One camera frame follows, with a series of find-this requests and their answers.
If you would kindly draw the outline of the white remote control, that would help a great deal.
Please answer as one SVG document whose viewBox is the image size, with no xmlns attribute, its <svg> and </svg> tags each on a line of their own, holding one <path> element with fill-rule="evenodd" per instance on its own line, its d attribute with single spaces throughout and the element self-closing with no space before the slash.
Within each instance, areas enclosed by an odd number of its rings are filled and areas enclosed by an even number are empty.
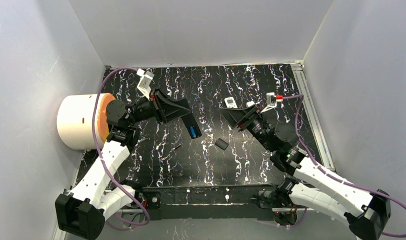
<svg viewBox="0 0 406 240">
<path fill-rule="evenodd" d="M 237 109 L 238 106 L 236 104 L 236 101 L 233 97 L 226 97 L 224 99 L 225 105 L 227 108 L 232 108 L 232 109 Z"/>
</svg>

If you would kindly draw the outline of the black remote control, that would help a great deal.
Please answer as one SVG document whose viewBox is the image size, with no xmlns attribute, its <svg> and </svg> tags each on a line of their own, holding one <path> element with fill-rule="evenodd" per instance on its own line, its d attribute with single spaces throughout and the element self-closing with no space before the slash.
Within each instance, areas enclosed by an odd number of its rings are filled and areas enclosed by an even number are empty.
<svg viewBox="0 0 406 240">
<path fill-rule="evenodd" d="M 185 127 L 192 139 L 196 139 L 196 138 L 199 138 L 202 136 L 201 130 L 192 113 L 181 117 L 181 120 L 182 120 L 183 124 L 185 125 Z"/>
</svg>

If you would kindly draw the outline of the black remote battery cover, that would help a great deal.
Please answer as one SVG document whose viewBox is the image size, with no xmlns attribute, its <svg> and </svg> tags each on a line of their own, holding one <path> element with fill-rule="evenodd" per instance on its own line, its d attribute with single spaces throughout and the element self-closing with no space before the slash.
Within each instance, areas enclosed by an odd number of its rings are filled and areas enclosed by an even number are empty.
<svg viewBox="0 0 406 240">
<path fill-rule="evenodd" d="M 229 143 L 227 143 L 226 141 L 224 141 L 224 140 L 221 139 L 221 138 L 218 138 L 218 139 L 215 141 L 215 145 L 216 145 L 217 147 L 219 147 L 220 149 L 222 149 L 223 151 L 225 151 L 225 150 L 229 147 Z"/>
</svg>

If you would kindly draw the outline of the blue battery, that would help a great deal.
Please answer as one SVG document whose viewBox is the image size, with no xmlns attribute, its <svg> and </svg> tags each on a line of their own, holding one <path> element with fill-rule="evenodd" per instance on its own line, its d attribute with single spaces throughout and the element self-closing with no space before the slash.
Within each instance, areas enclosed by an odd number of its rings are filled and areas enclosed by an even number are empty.
<svg viewBox="0 0 406 240">
<path fill-rule="evenodd" d="M 190 127 L 189 127 L 189 130 L 190 130 L 190 134 L 191 134 L 192 138 L 195 138 L 195 137 L 196 137 L 196 133 L 195 133 L 195 131 L 194 131 L 193 126 L 190 126 Z"/>
</svg>

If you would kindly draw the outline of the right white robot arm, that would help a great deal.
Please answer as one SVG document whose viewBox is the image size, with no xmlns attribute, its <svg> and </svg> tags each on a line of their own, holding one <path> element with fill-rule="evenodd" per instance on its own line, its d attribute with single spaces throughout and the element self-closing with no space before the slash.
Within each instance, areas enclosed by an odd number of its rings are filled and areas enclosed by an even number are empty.
<svg viewBox="0 0 406 240">
<path fill-rule="evenodd" d="M 295 127 L 290 123 L 272 126 L 256 106 L 220 108 L 219 112 L 232 128 L 248 130 L 272 153 L 270 160 L 290 177 L 276 192 L 293 204 L 312 208 L 348 224 L 361 240 L 377 240 L 387 224 L 391 209 L 387 194 L 370 193 L 349 186 L 337 174 L 312 161 L 308 152 L 299 148 Z"/>
</svg>

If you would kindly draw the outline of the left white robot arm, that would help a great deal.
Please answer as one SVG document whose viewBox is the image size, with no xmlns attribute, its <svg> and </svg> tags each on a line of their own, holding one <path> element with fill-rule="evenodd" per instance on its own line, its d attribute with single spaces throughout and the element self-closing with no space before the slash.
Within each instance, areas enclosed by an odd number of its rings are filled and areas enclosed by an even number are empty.
<svg viewBox="0 0 406 240">
<path fill-rule="evenodd" d="M 141 190 L 136 182 L 116 183 L 110 192 L 106 187 L 114 182 L 114 174 L 138 142 L 136 123 L 151 118 L 159 124 L 181 119 L 192 138 L 201 136 L 187 99 L 171 99 L 159 89 L 135 104 L 109 93 L 70 95 L 62 101 L 57 115 L 62 141 L 74 150 L 98 150 L 99 155 L 80 182 L 57 197 L 59 229 L 94 240 L 106 220 L 122 207 L 130 203 L 141 206 L 135 196 Z"/>
</svg>

